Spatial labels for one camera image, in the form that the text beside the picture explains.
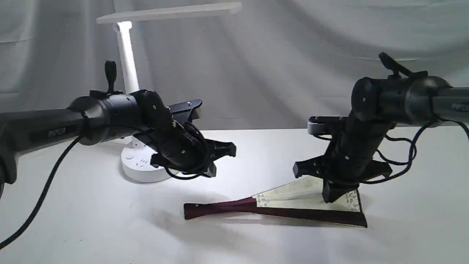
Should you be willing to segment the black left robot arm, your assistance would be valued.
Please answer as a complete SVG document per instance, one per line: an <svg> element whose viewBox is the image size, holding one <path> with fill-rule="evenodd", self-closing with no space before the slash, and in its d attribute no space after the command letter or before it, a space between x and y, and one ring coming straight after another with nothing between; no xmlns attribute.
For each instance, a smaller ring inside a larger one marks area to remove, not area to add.
<svg viewBox="0 0 469 264"><path fill-rule="evenodd" d="M214 162L235 157L236 145L206 139L193 125L201 100L166 106L157 92L114 90L116 64L104 65L108 90L90 91L59 110L1 113L1 186L17 179L18 159L72 138L92 146L134 136L155 151L152 166L174 169L186 179L216 176Z"/></svg>

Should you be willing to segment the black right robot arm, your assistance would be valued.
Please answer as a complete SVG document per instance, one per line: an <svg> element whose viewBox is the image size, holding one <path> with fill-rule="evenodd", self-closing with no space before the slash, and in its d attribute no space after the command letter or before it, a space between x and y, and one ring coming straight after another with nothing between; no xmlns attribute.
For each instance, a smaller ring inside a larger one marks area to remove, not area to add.
<svg viewBox="0 0 469 264"><path fill-rule="evenodd" d="M346 117L312 116L310 135L329 135L325 153L295 162L296 178L322 179L326 203L355 191L360 184L380 184L406 174L412 166L417 140L427 128L454 122L468 134L467 87L452 87L441 77L427 71L412 72L385 52L382 65L392 71L386 79L363 77L352 90L351 111ZM403 171L392 174L390 162L373 160L382 140L396 125L419 127L412 140Z"/></svg>

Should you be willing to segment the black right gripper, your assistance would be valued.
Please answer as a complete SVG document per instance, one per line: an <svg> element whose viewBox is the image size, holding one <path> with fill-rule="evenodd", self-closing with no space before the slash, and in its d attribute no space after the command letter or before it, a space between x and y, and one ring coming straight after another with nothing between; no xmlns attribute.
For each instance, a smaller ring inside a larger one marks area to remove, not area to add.
<svg viewBox="0 0 469 264"><path fill-rule="evenodd" d="M333 203L357 190L357 184L379 176L388 178L392 173L390 164L373 160L373 156L392 128L391 122L347 117L340 132L331 135L322 156L295 162L294 176L323 179L322 198L326 203Z"/></svg>

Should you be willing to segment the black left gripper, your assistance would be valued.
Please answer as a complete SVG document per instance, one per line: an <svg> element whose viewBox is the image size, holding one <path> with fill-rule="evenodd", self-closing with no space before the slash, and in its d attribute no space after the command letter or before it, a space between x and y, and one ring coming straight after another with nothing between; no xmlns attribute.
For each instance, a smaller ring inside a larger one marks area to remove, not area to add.
<svg viewBox="0 0 469 264"><path fill-rule="evenodd" d="M236 157L233 142L199 141L184 130L158 134L155 130L140 130L135 137L154 150L149 164L162 168L174 179L190 180L198 177L216 177L217 167L212 159Z"/></svg>

